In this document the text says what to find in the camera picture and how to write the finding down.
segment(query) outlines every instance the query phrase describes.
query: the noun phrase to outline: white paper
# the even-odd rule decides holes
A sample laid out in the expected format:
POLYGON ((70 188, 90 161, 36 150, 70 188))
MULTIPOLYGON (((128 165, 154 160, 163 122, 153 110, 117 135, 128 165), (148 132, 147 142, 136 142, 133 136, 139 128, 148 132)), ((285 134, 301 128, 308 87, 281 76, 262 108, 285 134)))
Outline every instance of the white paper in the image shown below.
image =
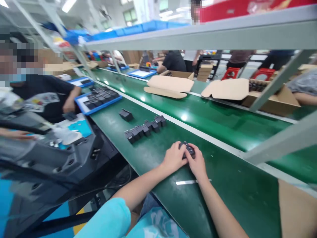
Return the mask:
POLYGON ((140 77, 146 77, 146 76, 148 76, 148 75, 151 74, 151 73, 152 73, 152 72, 145 72, 145 71, 139 70, 139 71, 133 72, 133 73, 130 74, 130 75, 135 75, 135 76, 140 76, 140 77))

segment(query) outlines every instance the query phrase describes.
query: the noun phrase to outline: black cable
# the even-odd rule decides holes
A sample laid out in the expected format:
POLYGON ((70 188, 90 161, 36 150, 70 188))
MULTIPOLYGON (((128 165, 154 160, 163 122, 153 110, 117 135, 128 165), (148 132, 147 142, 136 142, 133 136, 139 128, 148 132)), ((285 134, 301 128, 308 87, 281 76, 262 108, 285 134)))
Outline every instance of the black cable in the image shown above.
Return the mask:
MULTIPOLYGON (((121 187, 125 186, 126 184, 128 184, 128 183, 130 182, 131 178, 132 178, 132 169, 131 169, 131 166, 129 165, 129 179, 128 179, 124 184, 121 184, 121 185, 118 185, 118 186, 103 186, 103 187, 95 188, 95 189, 93 189, 93 190, 90 190, 90 191, 87 191, 87 192, 85 192, 85 193, 83 193, 83 194, 80 194, 80 195, 78 195, 78 196, 76 196, 76 197, 74 197, 74 198, 72 198, 72 199, 70 199, 70 200, 67 200, 67 202, 72 201, 72 200, 75 200, 75 199, 77 199, 77 198, 79 198, 79 197, 81 197, 81 196, 87 195, 87 194, 89 194, 89 193, 91 193, 91 192, 95 192, 95 191, 98 191, 98 190, 118 189, 118 188, 121 188, 121 187)), ((39 210, 39 211, 37 211, 37 212, 35 212, 35 213, 21 214, 21 215, 16 215, 16 216, 15 216, 15 215, 13 215, 13 216, 4 216, 4 217, 0 217, 0 219, 6 219, 6 220, 7 220, 7 219, 17 219, 17 218, 22 218, 22 217, 28 217, 28 216, 31 216, 31 215, 34 215, 34 214, 46 212, 47 210, 49 210, 49 209, 51 209, 51 208, 54 208, 54 207, 57 207, 57 206, 60 206, 60 205, 63 205, 64 203, 65 203, 65 202, 56 204, 56 205, 51 206, 51 207, 49 207, 49 208, 39 210)))

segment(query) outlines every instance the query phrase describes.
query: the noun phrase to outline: shelf post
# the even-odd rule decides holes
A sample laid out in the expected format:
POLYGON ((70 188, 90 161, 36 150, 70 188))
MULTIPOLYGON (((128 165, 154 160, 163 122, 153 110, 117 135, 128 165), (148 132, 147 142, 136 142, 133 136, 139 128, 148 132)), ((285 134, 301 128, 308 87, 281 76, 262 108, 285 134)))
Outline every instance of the shelf post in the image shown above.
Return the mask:
POLYGON ((301 50, 295 57, 290 60, 285 68, 273 79, 273 81, 263 90, 260 97, 258 97, 250 107, 251 112, 259 110, 264 103, 272 96, 277 90, 279 90, 284 83, 286 83, 290 77, 292 77, 302 64, 307 63, 308 58, 316 50, 301 50))
POLYGON ((246 152, 243 159, 261 164, 317 144, 317 111, 246 152))

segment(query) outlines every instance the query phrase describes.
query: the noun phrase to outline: cardboard box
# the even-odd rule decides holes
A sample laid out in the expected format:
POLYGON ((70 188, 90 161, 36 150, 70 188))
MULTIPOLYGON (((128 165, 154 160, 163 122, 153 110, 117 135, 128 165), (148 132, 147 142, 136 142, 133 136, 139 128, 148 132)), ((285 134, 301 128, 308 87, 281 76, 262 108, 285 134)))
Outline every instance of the cardboard box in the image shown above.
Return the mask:
MULTIPOLYGON (((227 99, 242 101, 242 105, 250 107, 253 102, 262 94, 261 92, 250 91, 249 82, 260 82, 262 85, 269 85, 270 81, 255 79, 227 79, 212 81, 201 93, 204 97, 212 95, 217 99, 227 99)), ((283 85, 280 91, 269 99, 260 108, 265 111, 279 116, 287 116, 292 114, 296 109, 300 108, 300 104, 292 94, 291 90, 283 85)))
POLYGON ((129 66, 130 68, 134 68, 134 69, 138 69, 138 68, 139 68, 139 64, 138 64, 138 63, 128 64, 128 66, 129 66))
POLYGON ((180 72, 180 71, 173 71, 173 70, 166 70, 163 73, 161 73, 161 76, 165 76, 168 73, 171 73, 173 75, 173 77, 177 77, 177 78, 187 78, 190 80, 194 79, 194 73, 190 73, 190 72, 180 72))

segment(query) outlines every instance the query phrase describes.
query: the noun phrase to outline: tray with components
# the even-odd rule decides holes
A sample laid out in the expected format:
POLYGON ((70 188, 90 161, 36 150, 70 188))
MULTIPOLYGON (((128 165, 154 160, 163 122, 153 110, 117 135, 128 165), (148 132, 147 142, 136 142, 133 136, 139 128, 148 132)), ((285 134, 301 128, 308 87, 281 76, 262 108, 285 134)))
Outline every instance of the tray with components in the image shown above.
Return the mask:
POLYGON ((75 98, 75 102, 85 115, 90 115, 122 99, 117 92, 107 87, 94 89, 90 93, 75 98))

